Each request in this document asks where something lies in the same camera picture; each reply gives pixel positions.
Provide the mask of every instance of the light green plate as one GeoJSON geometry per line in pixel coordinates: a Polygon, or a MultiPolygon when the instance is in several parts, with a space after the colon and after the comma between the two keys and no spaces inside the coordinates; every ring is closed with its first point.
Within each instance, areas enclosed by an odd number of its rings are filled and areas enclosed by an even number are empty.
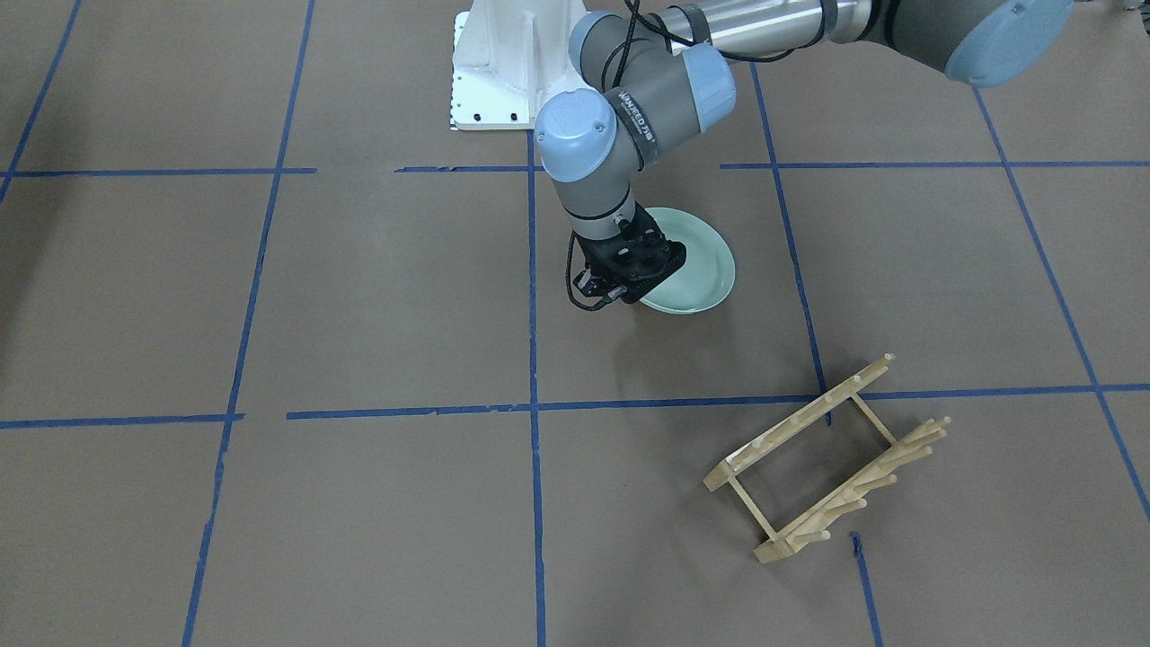
{"type": "Polygon", "coordinates": [[[651,207],[647,213],[668,239],[687,245],[687,263],[639,300],[669,314],[695,314],[722,302],[735,286],[735,256],[722,236],[676,208],[651,207]]]}

